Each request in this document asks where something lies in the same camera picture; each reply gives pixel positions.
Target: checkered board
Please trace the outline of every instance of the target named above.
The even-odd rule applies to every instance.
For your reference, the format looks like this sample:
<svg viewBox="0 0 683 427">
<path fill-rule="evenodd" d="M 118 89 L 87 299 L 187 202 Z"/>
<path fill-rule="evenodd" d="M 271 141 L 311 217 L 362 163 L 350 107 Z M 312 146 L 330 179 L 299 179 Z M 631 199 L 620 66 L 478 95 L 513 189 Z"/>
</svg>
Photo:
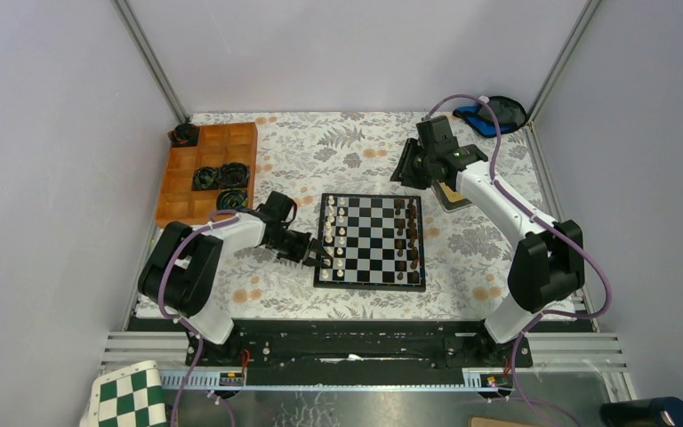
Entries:
<svg viewBox="0 0 683 427">
<path fill-rule="evenodd" d="M 329 196 L 334 197 L 334 205 L 327 204 Z M 395 215 L 394 201 L 402 199 L 405 202 L 399 215 Z M 412 271 L 412 252 L 407 249 L 407 239 L 410 231 L 404 230 L 402 236 L 397 235 L 394 220 L 406 219 L 410 200 L 417 209 L 417 239 L 418 265 L 414 269 L 419 273 L 417 281 L 410 282 L 408 272 Z M 345 222 L 334 222 L 333 242 L 327 243 L 325 237 L 325 218 L 328 210 L 333 209 L 338 216 L 339 209 L 345 211 Z M 340 243 L 339 229 L 345 229 L 345 242 Z M 373 290 L 398 290 L 398 291 L 425 291 L 425 266 L 423 265 L 424 251 L 422 244 L 422 209 L 421 201 L 417 196 L 373 196 L 360 194 L 337 194 L 324 193 L 322 196 L 320 221 L 318 224 L 318 240 L 324 247 L 333 248 L 332 265 L 316 267 L 314 283 L 315 287 L 333 287 L 342 289 L 373 289 Z M 405 248 L 403 256 L 398 256 L 397 240 Z M 343 259 L 344 266 L 338 267 L 337 260 Z M 328 278 L 322 278 L 321 271 L 327 270 L 331 274 Z M 343 270 L 343 276 L 337 276 L 337 271 Z"/>
<path fill-rule="evenodd" d="M 165 427 L 161 374 L 153 360 L 101 376 L 92 384 L 90 427 Z"/>
</svg>

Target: floor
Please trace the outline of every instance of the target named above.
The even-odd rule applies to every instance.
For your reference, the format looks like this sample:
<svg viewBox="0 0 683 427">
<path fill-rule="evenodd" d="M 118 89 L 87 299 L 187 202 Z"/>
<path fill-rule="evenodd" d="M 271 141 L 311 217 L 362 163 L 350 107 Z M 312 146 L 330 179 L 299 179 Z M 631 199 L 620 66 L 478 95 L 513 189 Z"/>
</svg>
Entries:
<svg viewBox="0 0 683 427">
<path fill-rule="evenodd" d="M 484 140 L 450 117 L 460 145 Z M 446 213 L 430 190 L 389 181 L 406 138 L 416 137 L 422 113 L 207 113 L 196 125 L 254 121 L 258 127 L 255 204 L 272 190 L 299 206 L 293 229 L 317 232 L 320 194 L 407 194 L 422 197 L 427 290 L 350 291 L 312 285 L 313 271 L 276 262 L 263 248 L 222 259 L 213 300 L 232 318 L 467 319 L 486 317 L 508 293 L 509 242 L 475 206 Z M 502 139 L 499 173 L 531 203 L 545 209 L 524 132 Z M 555 304 L 573 310 L 571 301 Z M 157 306 L 141 296 L 138 318 L 158 318 Z"/>
<path fill-rule="evenodd" d="M 563 407 L 582 425 L 604 425 L 598 411 L 608 402 L 607 390 L 595 373 L 527 373 L 519 378 L 528 397 Z M 171 404 L 175 391 L 167 393 Z M 245 427 L 467 427 L 472 417 L 543 425 L 522 401 L 489 405 L 477 393 L 450 391 L 242 391 L 229 404 L 237 425 Z M 229 425 L 226 409 L 202 391 L 184 393 L 180 414 L 180 427 Z M 563 415 L 547 414 L 562 427 L 574 425 Z"/>
</svg>

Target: chessboard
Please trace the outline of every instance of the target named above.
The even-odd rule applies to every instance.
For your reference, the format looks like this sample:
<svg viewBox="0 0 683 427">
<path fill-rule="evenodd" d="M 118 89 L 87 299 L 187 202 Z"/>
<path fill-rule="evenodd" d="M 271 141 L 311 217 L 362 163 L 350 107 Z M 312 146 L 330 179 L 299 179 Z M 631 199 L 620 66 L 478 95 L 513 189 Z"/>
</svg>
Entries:
<svg viewBox="0 0 683 427">
<path fill-rule="evenodd" d="M 318 240 L 333 260 L 315 287 L 425 291 L 422 208 L 417 196 L 324 193 Z"/>
</svg>

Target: green square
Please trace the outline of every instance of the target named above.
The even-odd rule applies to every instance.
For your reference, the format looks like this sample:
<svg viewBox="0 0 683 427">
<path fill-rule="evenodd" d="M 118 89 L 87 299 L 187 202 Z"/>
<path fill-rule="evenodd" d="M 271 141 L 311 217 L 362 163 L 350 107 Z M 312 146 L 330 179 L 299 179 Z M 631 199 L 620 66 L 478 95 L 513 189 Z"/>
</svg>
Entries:
<svg viewBox="0 0 683 427">
<path fill-rule="evenodd" d="M 128 394 L 117 399 L 117 415 L 134 411 L 134 396 Z"/>
<path fill-rule="evenodd" d="M 160 385 L 155 385 L 148 389 L 148 406 L 164 403 L 164 388 Z"/>
<path fill-rule="evenodd" d="M 105 402 L 106 400 L 117 398 L 117 382 L 112 381 L 111 383 L 105 383 L 100 385 L 100 401 Z"/>
<path fill-rule="evenodd" d="M 109 418 L 108 420 L 99 422 L 98 427 L 119 427 L 119 423 L 117 423 L 116 418 Z"/>
<path fill-rule="evenodd" d="M 136 372 L 130 378 L 132 378 L 132 391 L 148 387 L 148 374 L 146 371 Z"/>
<path fill-rule="evenodd" d="M 148 409 L 146 407 L 139 411 L 134 411 L 134 423 L 138 426 L 150 425 L 150 417 L 148 416 Z"/>
</svg>

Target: wooden board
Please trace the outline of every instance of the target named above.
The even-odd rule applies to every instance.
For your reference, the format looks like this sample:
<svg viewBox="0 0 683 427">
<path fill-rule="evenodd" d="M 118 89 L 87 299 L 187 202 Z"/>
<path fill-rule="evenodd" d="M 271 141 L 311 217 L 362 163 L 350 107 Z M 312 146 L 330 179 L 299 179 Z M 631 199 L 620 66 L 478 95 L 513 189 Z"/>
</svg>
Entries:
<svg viewBox="0 0 683 427">
<path fill-rule="evenodd" d="M 192 177 L 203 166 L 221 167 L 234 162 L 247 165 L 250 171 L 247 206 L 253 207 L 258 150 L 258 128 L 255 123 L 205 125 L 200 126 L 199 132 L 196 147 L 169 149 L 156 209 L 158 227 L 163 228 L 172 221 L 187 225 L 210 221 L 208 215 L 216 210 L 216 199 L 221 190 L 192 190 Z"/>
<path fill-rule="evenodd" d="M 470 427 L 536 427 L 531 424 L 509 423 L 506 421 L 492 420 L 473 416 L 470 419 Z"/>
</svg>

